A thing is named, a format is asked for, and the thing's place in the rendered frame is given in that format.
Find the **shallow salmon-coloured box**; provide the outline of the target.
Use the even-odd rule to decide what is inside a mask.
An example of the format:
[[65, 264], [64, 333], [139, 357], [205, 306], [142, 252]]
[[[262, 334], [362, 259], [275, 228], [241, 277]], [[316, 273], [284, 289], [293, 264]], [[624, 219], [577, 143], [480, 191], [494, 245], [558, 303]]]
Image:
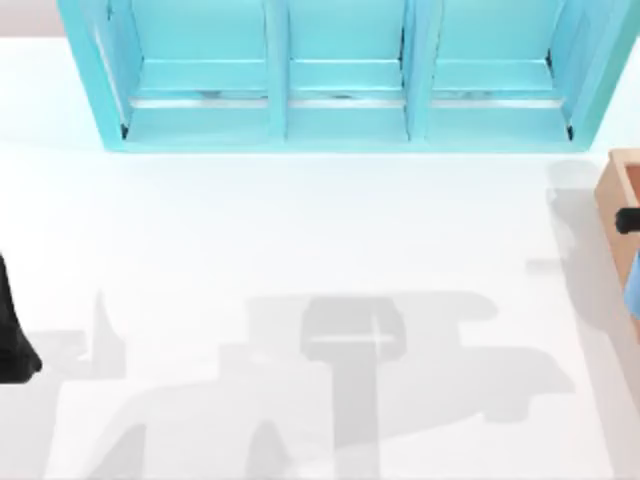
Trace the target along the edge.
[[633, 257], [640, 249], [640, 232], [619, 234], [615, 214], [623, 207], [640, 207], [640, 148], [617, 148], [609, 152], [595, 188], [595, 198], [624, 295]]

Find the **light blue rack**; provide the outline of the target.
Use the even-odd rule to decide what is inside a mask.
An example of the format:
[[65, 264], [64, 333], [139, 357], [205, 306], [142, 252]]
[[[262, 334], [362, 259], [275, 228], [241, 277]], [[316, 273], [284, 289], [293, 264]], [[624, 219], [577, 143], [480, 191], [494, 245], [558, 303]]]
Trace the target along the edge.
[[588, 150], [640, 0], [57, 0], [104, 147]]

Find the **light blue book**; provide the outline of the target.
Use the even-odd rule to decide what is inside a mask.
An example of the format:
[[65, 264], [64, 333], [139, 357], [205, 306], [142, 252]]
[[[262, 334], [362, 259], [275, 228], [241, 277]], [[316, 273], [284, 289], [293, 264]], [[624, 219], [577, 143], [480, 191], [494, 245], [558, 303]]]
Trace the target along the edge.
[[640, 322], [640, 249], [633, 257], [623, 297], [629, 313]]

